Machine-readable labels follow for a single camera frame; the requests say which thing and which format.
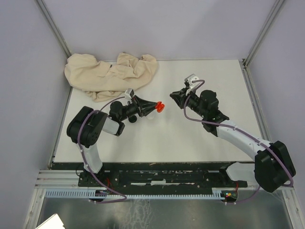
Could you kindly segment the white earbud charging case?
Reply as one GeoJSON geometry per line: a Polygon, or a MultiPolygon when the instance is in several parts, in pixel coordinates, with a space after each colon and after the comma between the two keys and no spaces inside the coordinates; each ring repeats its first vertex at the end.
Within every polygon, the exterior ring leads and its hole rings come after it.
{"type": "Polygon", "coordinates": [[[150,114],[147,116],[147,119],[153,120],[154,117],[155,117],[155,113],[150,113],[150,114]]]}

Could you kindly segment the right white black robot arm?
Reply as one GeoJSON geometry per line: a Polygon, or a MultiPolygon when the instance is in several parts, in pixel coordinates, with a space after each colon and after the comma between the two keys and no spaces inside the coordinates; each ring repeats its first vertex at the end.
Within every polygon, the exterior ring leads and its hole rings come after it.
{"type": "Polygon", "coordinates": [[[296,170],[286,145],[252,136],[239,128],[219,110],[215,92],[204,90],[197,96],[183,88],[172,92],[170,97],[181,109],[190,108],[198,114],[199,122],[207,132],[231,143],[253,160],[252,164],[234,162],[229,165],[219,174],[223,186],[229,187],[235,181],[250,181],[272,193],[281,186],[294,184],[296,170]]]}

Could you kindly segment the red earbud charging case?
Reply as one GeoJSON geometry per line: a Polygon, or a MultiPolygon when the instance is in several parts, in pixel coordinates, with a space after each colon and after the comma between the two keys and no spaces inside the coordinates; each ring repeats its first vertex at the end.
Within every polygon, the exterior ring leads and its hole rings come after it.
{"type": "Polygon", "coordinates": [[[165,104],[163,104],[161,101],[158,101],[156,106],[155,106],[155,109],[158,113],[162,112],[165,108],[165,104]]]}

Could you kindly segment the black earbud charging case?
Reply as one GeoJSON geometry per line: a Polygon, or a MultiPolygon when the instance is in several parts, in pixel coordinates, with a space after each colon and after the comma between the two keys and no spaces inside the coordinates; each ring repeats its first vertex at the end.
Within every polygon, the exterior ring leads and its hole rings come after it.
{"type": "Polygon", "coordinates": [[[135,115],[130,116],[130,117],[128,118],[128,121],[129,121],[130,123],[135,123],[135,122],[137,121],[137,117],[136,117],[135,115]]]}

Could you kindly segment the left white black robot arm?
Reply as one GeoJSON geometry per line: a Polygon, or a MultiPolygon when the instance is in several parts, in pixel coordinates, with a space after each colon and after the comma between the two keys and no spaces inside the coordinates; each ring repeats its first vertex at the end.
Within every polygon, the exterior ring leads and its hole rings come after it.
{"type": "Polygon", "coordinates": [[[109,102],[109,113],[84,106],[69,123],[66,134],[75,143],[82,155],[84,169],[91,172],[89,181],[95,186],[105,182],[101,172],[102,161],[99,156],[97,141],[101,132],[120,136],[125,128],[124,120],[134,123],[138,117],[146,117],[152,112],[162,112],[162,102],[151,102],[134,95],[123,105],[118,99],[109,102]]]}

